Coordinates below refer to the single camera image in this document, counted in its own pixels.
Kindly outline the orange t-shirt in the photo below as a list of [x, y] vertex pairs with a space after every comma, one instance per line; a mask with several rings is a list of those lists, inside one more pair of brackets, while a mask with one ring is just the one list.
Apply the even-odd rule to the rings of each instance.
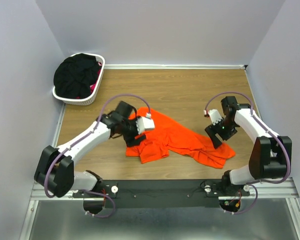
[[170, 151], [182, 156], [189, 156], [196, 162], [222, 169], [226, 160], [233, 158], [236, 153], [226, 143], [214, 148], [211, 139], [196, 133], [174, 119], [151, 109], [151, 118], [155, 129], [145, 132], [145, 140], [140, 145], [127, 147], [127, 157], [139, 157], [142, 164], [167, 158]]

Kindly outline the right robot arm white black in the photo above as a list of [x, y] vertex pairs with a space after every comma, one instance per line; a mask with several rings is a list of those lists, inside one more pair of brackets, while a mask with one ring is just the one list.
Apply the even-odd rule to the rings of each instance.
[[213, 147], [218, 149], [242, 128], [254, 143], [248, 164], [226, 171], [217, 182], [205, 181], [204, 190], [216, 196], [233, 196], [249, 191], [256, 183], [281, 184], [291, 173], [292, 140], [269, 128], [254, 111], [253, 101], [238, 103], [235, 92], [221, 100], [223, 113], [204, 108], [211, 124], [205, 128]]

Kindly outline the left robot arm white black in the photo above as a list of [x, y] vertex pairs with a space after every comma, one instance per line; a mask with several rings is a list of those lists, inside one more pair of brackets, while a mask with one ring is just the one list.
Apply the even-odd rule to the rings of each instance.
[[140, 145], [145, 132], [155, 128], [150, 110], [144, 116], [134, 115], [134, 106], [120, 101], [116, 109], [102, 113], [85, 131], [72, 140], [41, 153], [34, 180], [43, 186], [49, 198], [65, 196], [69, 191], [84, 191], [94, 198], [100, 194], [102, 179], [86, 170], [75, 171], [76, 164], [91, 150], [109, 139], [123, 137], [127, 147]]

